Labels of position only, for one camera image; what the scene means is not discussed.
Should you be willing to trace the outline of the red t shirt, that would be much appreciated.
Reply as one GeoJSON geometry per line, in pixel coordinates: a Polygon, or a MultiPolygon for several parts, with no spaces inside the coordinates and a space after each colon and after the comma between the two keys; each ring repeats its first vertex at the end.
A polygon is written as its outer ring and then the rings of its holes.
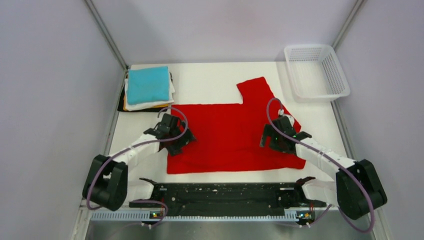
{"type": "Polygon", "coordinates": [[[264,171],[282,168],[301,170],[305,160],[289,153],[261,147],[268,124],[267,104],[274,94],[264,77],[238,83],[242,103],[175,104],[196,141],[181,154],[167,157],[168,174],[264,171]]]}

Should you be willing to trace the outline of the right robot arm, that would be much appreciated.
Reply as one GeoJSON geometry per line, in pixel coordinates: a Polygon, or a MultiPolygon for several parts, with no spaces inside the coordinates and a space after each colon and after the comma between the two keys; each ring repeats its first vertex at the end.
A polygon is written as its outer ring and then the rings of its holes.
{"type": "Polygon", "coordinates": [[[304,178],[300,188],[293,192],[293,200],[299,206],[317,200],[334,205],[346,217],[357,220],[388,202],[379,175],[369,160],[344,157],[309,133],[296,132],[287,115],[264,125],[260,146],[264,147],[266,142],[272,150],[305,160],[331,177],[330,181],[304,178]]]}

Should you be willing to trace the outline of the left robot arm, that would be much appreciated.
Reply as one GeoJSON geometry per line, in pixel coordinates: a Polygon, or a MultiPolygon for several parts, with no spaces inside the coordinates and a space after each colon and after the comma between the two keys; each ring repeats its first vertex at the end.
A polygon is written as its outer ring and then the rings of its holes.
{"type": "Polygon", "coordinates": [[[128,194],[129,172],[142,160],[166,149],[171,156],[196,140],[186,115],[159,113],[159,121],[129,146],[112,155],[97,155],[91,162],[82,190],[89,210],[118,210],[128,194]]]}

